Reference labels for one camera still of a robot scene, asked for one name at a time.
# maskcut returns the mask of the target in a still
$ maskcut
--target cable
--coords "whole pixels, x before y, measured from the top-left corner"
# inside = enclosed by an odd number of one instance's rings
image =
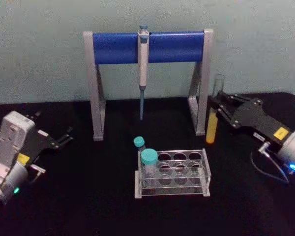
[[[274,178],[278,181],[281,181],[283,183],[290,183],[289,179],[287,178],[286,174],[284,173],[284,171],[281,169],[281,167],[272,159],[272,157],[269,157],[269,160],[273,163],[273,165],[275,165],[275,167],[280,171],[280,173],[282,174],[282,176],[284,177],[284,179],[280,178],[280,177],[277,177],[277,176],[274,176],[272,174],[269,174],[269,173],[266,173],[264,172],[263,170],[259,169],[256,164],[254,163],[254,160],[253,160],[253,155],[252,155],[252,152],[250,153],[250,161],[251,161],[251,164],[253,165],[253,167],[259,171],[261,174],[265,175],[265,176],[268,176],[268,177],[271,177],[271,178]]]

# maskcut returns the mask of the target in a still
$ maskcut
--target vial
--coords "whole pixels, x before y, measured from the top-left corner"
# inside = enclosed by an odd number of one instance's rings
[[[137,149],[139,150],[139,152],[142,152],[144,149],[146,149],[144,138],[141,137],[141,136],[136,137],[133,140],[133,143],[134,143],[134,146],[137,147]]]
[[[147,176],[151,177],[155,174],[157,161],[157,152],[154,149],[147,148],[142,151],[141,162]]]

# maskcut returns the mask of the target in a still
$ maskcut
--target white wall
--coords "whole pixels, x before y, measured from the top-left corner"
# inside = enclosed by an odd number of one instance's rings
[[[81,32],[140,23],[213,28],[211,75],[226,76],[227,92],[295,92],[295,0],[0,0],[0,103],[88,99]],[[187,95],[192,68],[151,64],[147,97]],[[139,96],[136,65],[101,72],[108,99]]]

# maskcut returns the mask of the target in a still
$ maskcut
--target black table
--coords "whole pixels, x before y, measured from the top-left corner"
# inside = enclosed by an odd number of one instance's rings
[[[295,96],[258,94],[265,111],[295,128]],[[138,100],[108,101],[104,141],[92,140],[89,102],[0,105],[0,123],[11,110],[43,114],[36,126],[60,137],[68,126],[75,140],[41,155],[47,169],[0,213],[0,235],[295,235],[295,176],[285,185],[258,172],[249,154],[260,143],[232,135],[219,123],[216,141],[194,135],[186,98],[147,99],[144,121]],[[142,135],[156,150],[206,148],[211,196],[134,198]],[[256,160],[270,168],[264,159]]]

